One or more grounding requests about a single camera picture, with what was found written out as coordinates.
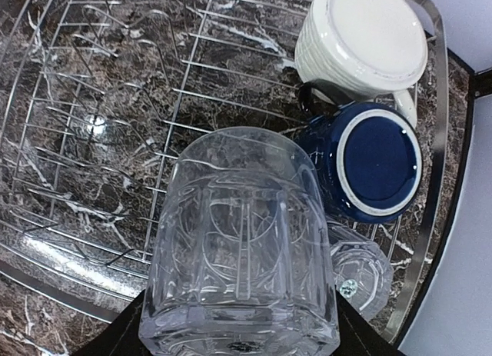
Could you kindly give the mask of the clear drinking glass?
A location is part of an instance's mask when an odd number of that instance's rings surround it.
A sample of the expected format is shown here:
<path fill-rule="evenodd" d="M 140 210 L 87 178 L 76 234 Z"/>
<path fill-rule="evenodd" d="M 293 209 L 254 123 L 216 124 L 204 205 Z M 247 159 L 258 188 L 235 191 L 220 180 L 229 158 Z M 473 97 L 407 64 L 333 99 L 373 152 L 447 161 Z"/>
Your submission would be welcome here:
<path fill-rule="evenodd" d="M 154 355 L 336 355 L 327 219 L 298 145 L 232 127 L 180 154 L 139 337 Z"/>

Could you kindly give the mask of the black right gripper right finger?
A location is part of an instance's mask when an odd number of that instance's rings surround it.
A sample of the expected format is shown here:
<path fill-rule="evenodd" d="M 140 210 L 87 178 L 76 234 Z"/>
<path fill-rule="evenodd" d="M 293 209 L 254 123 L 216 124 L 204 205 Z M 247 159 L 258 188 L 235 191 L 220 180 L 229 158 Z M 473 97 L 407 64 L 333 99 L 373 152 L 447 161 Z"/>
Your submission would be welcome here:
<path fill-rule="evenodd" d="M 341 339 L 336 356 L 404 356 L 385 341 L 338 291 L 336 299 Z"/>

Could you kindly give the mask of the dark blue ceramic mug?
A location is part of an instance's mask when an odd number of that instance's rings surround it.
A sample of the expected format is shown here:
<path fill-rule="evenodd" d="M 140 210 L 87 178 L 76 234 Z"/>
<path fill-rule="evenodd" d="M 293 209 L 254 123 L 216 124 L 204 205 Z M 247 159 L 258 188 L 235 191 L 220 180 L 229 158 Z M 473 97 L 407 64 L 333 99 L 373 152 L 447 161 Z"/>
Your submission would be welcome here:
<path fill-rule="evenodd" d="M 395 109 L 355 101 L 324 79 L 298 89 L 313 116 L 296 142 L 312 160 L 328 215 L 382 224 L 402 215 L 422 175 L 414 127 Z"/>

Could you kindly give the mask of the cream ceramic mug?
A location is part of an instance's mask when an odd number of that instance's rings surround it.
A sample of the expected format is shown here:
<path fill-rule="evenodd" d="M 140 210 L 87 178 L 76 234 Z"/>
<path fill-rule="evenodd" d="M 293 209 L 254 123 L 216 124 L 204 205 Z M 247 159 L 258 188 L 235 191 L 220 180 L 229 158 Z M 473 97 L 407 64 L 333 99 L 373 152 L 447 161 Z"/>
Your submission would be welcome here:
<path fill-rule="evenodd" d="M 324 79 L 362 101 L 394 96 L 415 126 L 408 89 L 427 65 L 420 19 L 405 0 L 313 0 L 294 49 L 300 79 Z"/>

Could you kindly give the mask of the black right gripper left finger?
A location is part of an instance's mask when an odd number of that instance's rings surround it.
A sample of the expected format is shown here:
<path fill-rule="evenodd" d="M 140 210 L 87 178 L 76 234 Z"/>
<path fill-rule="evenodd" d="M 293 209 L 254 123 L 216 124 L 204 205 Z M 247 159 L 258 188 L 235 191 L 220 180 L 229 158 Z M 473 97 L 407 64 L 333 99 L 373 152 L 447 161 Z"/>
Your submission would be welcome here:
<path fill-rule="evenodd" d="M 138 336 L 145 298 L 142 291 L 100 335 L 72 353 L 74 356 L 148 356 Z"/>

